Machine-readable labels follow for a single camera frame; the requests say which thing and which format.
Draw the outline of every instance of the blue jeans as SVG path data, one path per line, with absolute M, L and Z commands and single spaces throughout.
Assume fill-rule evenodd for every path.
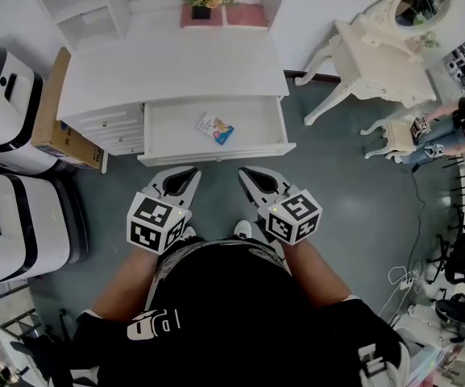
M 456 129 L 452 117 L 447 116 L 438 122 L 430 123 L 431 132 L 419 139 L 417 150 L 410 155 L 402 156 L 403 164 L 424 164 L 429 158 L 424 152 L 425 146 L 442 145 L 445 149 L 455 148 L 465 144 L 465 135 L 461 129 Z

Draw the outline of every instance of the pink placemat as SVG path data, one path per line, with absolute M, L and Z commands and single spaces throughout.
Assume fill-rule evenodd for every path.
M 222 8 L 212 10 L 210 20 L 193 20 L 191 19 L 191 6 L 184 4 L 182 6 L 181 27 L 222 27 L 223 14 Z
M 260 4 L 232 4 L 225 10 L 226 22 L 230 26 L 268 27 Z

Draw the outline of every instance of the desk top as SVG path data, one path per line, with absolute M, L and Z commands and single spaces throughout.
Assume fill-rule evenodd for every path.
M 289 94 L 267 30 L 182 29 L 180 16 L 180 7 L 134 15 L 126 39 L 76 53 L 57 118 L 169 98 Z
M 355 34 L 350 24 L 339 21 L 334 24 L 364 81 L 383 83 L 389 90 L 405 89 L 420 94 L 424 99 L 436 100 L 426 71 L 421 64 L 410 61 L 408 54 L 389 44 L 377 47 L 366 44 Z

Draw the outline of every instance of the colorful card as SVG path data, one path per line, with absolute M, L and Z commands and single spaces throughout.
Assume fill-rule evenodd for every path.
M 234 131 L 233 126 L 222 122 L 222 120 L 210 113 L 201 118 L 197 128 L 204 131 L 211 138 L 214 138 L 220 145 L 223 145 Z

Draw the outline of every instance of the white dresser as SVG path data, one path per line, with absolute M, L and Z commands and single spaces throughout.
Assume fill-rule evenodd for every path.
M 289 94 L 266 29 L 180 28 L 180 7 L 132 16 L 127 37 L 76 52 L 57 118 L 111 155 L 146 166 L 284 155 Z M 224 145 L 205 113 L 235 127 Z

